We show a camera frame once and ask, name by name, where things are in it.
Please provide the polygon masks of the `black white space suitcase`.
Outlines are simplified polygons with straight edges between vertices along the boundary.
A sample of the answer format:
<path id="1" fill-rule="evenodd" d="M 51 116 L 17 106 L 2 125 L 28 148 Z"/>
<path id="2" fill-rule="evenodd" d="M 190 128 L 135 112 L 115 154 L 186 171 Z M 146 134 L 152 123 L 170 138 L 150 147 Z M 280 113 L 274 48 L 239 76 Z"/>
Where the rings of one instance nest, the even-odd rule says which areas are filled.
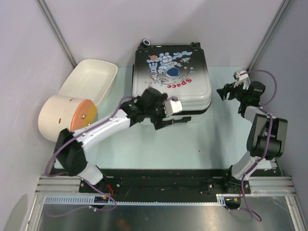
<path id="1" fill-rule="evenodd" d="M 211 86 L 205 53 L 199 42 L 186 45 L 153 45 L 144 38 L 135 52 L 132 71 L 132 95 L 154 88 L 182 104 L 179 119 L 191 116 L 188 123 L 202 120 L 211 105 Z"/>

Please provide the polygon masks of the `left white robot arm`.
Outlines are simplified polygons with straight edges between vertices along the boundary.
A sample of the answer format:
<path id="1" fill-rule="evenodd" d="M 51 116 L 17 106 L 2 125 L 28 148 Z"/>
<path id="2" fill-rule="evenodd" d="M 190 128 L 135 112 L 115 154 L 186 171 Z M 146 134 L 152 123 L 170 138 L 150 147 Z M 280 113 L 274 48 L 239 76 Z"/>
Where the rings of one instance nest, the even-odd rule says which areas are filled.
<path id="1" fill-rule="evenodd" d="M 52 159 L 61 164 L 68 176 L 77 176 L 88 182 L 95 192 L 102 192 L 106 188 L 105 176 L 96 165 L 86 160 L 85 152 L 111 135 L 145 119 L 149 119 L 156 130 L 177 123 L 187 123 L 191 120 L 189 116 L 172 118 L 182 110 L 177 97 L 169 97 L 153 88 L 146 89 L 137 97 L 124 97 L 108 117 L 74 131 L 66 128 L 61 130 Z"/>

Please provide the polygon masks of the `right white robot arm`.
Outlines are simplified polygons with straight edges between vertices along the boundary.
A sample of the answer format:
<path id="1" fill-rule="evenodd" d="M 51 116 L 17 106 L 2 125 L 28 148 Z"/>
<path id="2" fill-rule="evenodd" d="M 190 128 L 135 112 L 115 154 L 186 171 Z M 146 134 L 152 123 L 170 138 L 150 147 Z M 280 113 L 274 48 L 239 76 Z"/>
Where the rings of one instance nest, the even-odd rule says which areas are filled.
<path id="1" fill-rule="evenodd" d="M 239 182 L 248 180 L 259 164 L 281 157 L 284 152 L 288 121 L 262 108 L 260 98 L 265 89 L 265 85 L 258 81 L 253 81 L 247 89 L 244 89 L 243 83 L 235 82 L 217 89 L 223 101 L 239 101 L 238 114 L 251 122 L 246 153 L 229 168 L 228 177 L 222 181 L 222 188 L 227 193 L 235 192 Z"/>

